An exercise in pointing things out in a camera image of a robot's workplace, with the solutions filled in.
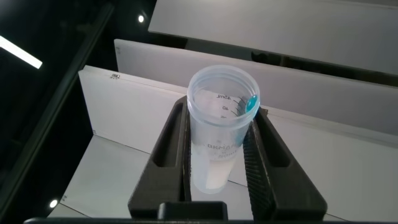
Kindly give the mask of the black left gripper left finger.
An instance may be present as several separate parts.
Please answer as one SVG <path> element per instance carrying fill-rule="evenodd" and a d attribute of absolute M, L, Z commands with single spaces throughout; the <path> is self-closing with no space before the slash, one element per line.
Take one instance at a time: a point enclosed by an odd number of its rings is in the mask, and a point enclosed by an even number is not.
<path fill-rule="evenodd" d="M 190 117 L 184 96 L 173 105 L 127 207 L 133 218 L 155 218 L 161 204 L 190 200 Z"/>

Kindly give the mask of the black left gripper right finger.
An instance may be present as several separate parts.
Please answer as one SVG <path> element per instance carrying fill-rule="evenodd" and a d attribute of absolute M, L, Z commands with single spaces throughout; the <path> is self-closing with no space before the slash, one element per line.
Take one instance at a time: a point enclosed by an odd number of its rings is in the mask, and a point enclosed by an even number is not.
<path fill-rule="evenodd" d="M 322 221 L 327 203 L 276 128 L 259 109 L 243 141 L 244 166 L 255 221 Z"/>

